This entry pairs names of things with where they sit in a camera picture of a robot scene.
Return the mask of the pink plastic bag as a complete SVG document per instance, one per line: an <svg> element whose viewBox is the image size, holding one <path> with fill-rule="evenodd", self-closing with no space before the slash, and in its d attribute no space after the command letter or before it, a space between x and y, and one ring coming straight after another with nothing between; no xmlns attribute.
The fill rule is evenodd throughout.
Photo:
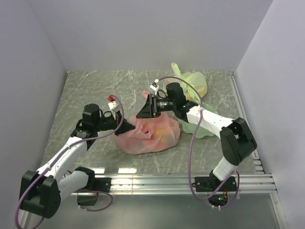
<svg viewBox="0 0 305 229"><path fill-rule="evenodd" d="M135 115L127 119L135 129L113 139L120 150L131 155L154 153L177 145L180 137L179 122L162 112L157 118L137 119Z"/></svg>

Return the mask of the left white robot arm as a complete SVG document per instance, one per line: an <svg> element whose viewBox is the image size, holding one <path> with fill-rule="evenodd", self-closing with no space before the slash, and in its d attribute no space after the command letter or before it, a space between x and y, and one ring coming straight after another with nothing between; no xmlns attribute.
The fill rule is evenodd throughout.
<svg viewBox="0 0 305 229"><path fill-rule="evenodd" d="M49 219L70 194L78 190L96 190L95 172L92 169L78 167L70 175L65 174L73 162L99 139L99 132L110 131L118 135L134 129L124 119L121 102L115 100L108 106L110 115L105 116L97 104L86 105L82 118L64 147L45 165L22 176L18 210Z"/></svg>

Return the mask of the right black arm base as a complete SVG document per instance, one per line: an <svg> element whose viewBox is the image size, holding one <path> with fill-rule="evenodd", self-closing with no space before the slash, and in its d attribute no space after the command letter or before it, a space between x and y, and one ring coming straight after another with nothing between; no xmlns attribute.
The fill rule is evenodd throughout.
<svg viewBox="0 0 305 229"><path fill-rule="evenodd" d="M196 192L212 193L218 188L221 183L221 181L217 180L213 176L195 177L192 186L195 188ZM237 180L233 176L228 177L221 185L220 189L218 189L218 192L220 192L220 194L214 194L213 196L208 198L208 204L213 208L224 208L237 198L239 186L239 175L237 176Z"/></svg>

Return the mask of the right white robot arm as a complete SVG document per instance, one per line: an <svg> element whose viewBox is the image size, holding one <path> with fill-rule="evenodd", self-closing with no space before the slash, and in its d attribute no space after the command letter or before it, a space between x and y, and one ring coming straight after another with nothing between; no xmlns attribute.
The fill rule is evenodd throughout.
<svg viewBox="0 0 305 229"><path fill-rule="evenodd" d="M210 185L214 190L223 189L226 178L257 149L257 142L247 122L241 117L231 119L220 116L187 100L179 83L168 84L166 92L165 98L149 94L136 117L157 118L162 112L172 111L178 119L198 125L219 137L223 157L210 174Z"/></svg>

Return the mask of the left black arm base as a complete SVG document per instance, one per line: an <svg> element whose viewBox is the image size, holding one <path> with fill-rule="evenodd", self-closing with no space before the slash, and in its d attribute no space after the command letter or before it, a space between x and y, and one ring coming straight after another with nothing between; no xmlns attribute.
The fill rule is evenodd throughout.
<svg viewBox="0 0 305 229"><path fill-rule="evenodd" d="M108 208L113 203L113 196L110 194L112 179L110 177L96 178L93 184L76 191L78 206L86 211L96 212ZM109 197L107 205L100 209L89 209L88 207L97 206L98 200L102 195Z"/></svg>

